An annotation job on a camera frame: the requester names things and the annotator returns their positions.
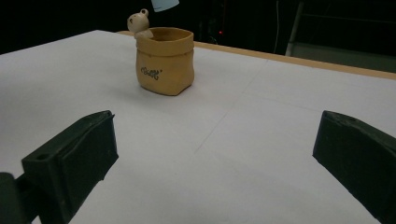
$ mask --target tabletop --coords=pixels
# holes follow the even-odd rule
[[[0,171],[111,110],[120,158],[71,223],[378,223],[312,150],[323,110],[396,136],[396,80],[196,46],[171,97],[139,86],[135,55],[103,31],[0,55]]]

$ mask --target white cup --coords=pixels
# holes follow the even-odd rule
[[[151,0],[155,12],[164,11],[178,5],[178,0]]]

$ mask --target cable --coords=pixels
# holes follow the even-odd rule
[[[279,38],[279,1],[276,1],[276,40],[274,46],[274,53],[276,52],[278,38]]]

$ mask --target dark background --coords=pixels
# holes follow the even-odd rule
[[[127,30],[127,18],[146,8],[151,27],[178,27],[194,32],[197,41],[285,54],[300,1],[179,2],[177,7],[154,12],[150,0],[8,1],[0,7],[0,53],[92,30]],[[395,56],[394,2],[305,0],[296,41]]]

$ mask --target table edge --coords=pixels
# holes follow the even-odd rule
[[[129,31],[119,31],[119,32],[117,32],[117,34],[134,35],[132,32],[129,32]],[[214,45],[214,44],[208,44],[208,43],[197,42],[197,41],[194,41],[194,46],[201,48],[201,49],[218,50],[218,51],[223,51],[223,52],[228,52],[228,53],[246,55],[246,56],[255,57],[255,58],[262,58],[262,59],[267,59],[267,60],[278,61],[278,62],[282,62],[282,63],[293,63],[293,64],[299,64],[299,65],[304,65],[304,66],[308,66],[308,67],[333,70],[333,71],[337,71],[337,72],[352,73],[352,74],[362,75],[362,76],[367,76],[367,77],[381,77],[381,78],[396,80],[396,73],[383,72],[383,71],[377,71],[377,70],[359,68],[359,67],[352,67],[352,66],[341,65],[341,64],[336,64],[336,63],[324,63],[324,62],[289,57],[289,56],[284,56],[284,55],[265,53],[265,52],[250,50],[250,49],[238,49],[238,48],[233,48],[233,47]]]

